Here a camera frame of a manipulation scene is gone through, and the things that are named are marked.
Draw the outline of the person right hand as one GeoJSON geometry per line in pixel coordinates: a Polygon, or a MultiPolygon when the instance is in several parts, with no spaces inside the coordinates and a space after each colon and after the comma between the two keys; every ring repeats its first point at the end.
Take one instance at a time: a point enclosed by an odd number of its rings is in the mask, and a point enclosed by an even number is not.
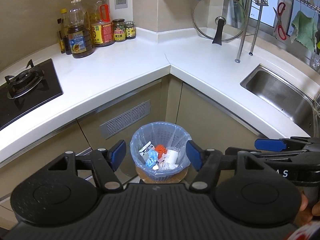
{"type": "Polygon", "coordinates": [[[308,198],[303,191],[301,192],[301,198],[302,203],[294,220],[296,226],[304,226],[311,222],[314,216],[318,216],[318,204],[310,207],[308,198]]]}

